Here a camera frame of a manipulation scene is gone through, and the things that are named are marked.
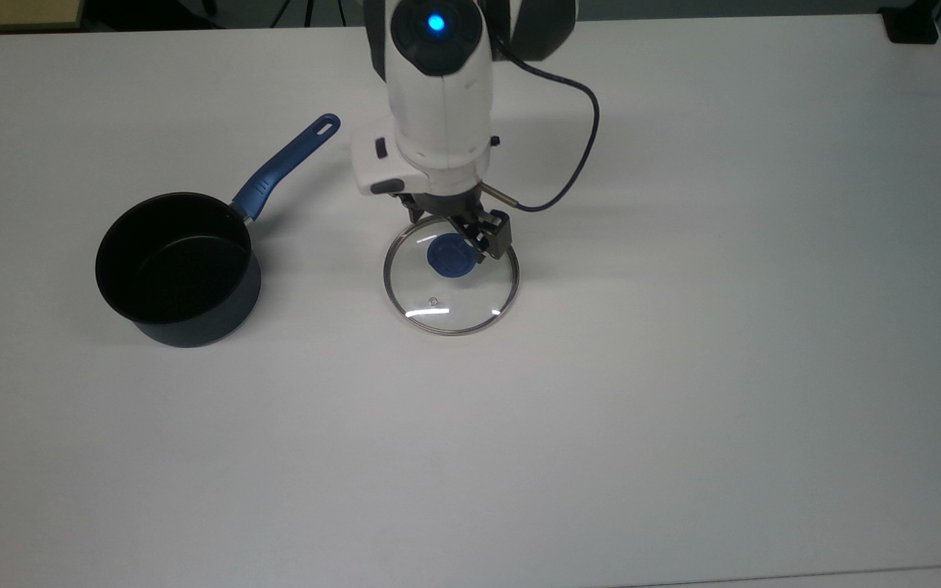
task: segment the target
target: blue lid knob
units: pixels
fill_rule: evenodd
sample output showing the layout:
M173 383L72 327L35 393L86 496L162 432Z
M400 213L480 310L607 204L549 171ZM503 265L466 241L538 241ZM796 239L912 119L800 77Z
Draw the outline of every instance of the blue lid knob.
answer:
M455 232L440 234L426 249L426 263L445 278L463 278L478 263L478 251Z

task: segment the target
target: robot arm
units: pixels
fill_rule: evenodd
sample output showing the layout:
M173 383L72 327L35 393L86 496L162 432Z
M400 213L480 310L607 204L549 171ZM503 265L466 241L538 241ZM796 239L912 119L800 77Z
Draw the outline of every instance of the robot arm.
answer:
M539 11L544 4L564 7L556 12L564 18ZM492 0L484 11L474 0L366 0L373 66L387 82L391 116L355 132L359 191L399 198L413 222L423 212L444 217L479 261L503 256L511 245L509 216L481 205L497 145L489 23L509 50L520 47L516 55L541 59L571 33L575 11L575 0Z

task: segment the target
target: black saucepan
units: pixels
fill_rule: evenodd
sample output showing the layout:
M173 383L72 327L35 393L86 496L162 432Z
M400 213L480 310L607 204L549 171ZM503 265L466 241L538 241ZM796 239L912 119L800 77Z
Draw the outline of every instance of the black saucepan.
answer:
M174 193L135 205L100 242L100 294L167 345L206 345L234 331L261 291L246 223L259 216L278 182L339 129L335 114L320 117L259 168L231 204Z

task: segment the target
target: table surface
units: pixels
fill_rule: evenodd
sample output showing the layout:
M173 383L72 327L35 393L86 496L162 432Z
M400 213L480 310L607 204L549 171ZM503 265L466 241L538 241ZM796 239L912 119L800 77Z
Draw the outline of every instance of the table surface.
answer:
M706 588L941 588L941 568L717 581Z
M597 90L522 291L473 336L381 285L361 30L0 37L0 587L559 588L941 566L941 43L878 16L582 23ZM541 202L590 127L497 65L488 181ZM100 238L344 126L251 226L197 350L97 293Z
M0 30L73 29L83 0L0 0Z

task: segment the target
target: black cable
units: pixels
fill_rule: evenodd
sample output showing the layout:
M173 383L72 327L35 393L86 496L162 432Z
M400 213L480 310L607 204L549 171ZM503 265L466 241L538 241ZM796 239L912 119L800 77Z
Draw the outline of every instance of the black cable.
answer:
M303 29L310 26L310 15L314 12L314 0L307 0L307 11L303 12Z
M288 3L289 3L289 2L290 2L290 0L285 0L285 1L283 2L283 4L281 4L281 10L278 11L278 14L277 14L277 15L275 15L275 20L271 21L271 28L272 28L272 29L274 28L274 25L276 25L276 24L278 23L278 21L281 20L281 16L284 14L285 8L288 8Z
M549 79L549 81L563 83L565 86L571 86L575 89L578 89L580 92L585 93L587 98L590 98L591 105L594 107L594 126L591 127L591 137L586 139L586 148L583 149L583 156L579 158L579 164L576 165L576 170L572 172L572 177L569 178L568 183L564 184L563 189L557 193L557 196L550 198L550 201L546 202L545 204L541 204L539 206L526 206L524 204L519 204L518 206L515 206L515 208L518 208L519 211L522 212L542 212L551 206L556 205L557 202L559 202L561 198L563 198L564 195L568 193L569 189L572 189L572 184L576 183L576 179L579 178L579 172L583 171L583 165L586 165L586 158L590 157L591 148L594 146L594 139L598 135L598 123L600 123L601 120L601 107L598 106L598 97L594 96L594 91L590 88L587 88L587 86L583 85L583 83L576 82L575 79L562 78L560 75L555 75L553 73L546 73L546 71L542 71L540 69L534 68L533 66L530 66L530 64L527 64L518 59L518 56L513 55L511 50L507 49L506 45L504 45L503 42L499 40L499 38L493 37L493 43L496 44L496 48L499 49L500 53L507 57L507 60L509 60L509 62L512 64L515 64L516 66L522 68L522 70L525 70L532 75L537 75L539 78Z

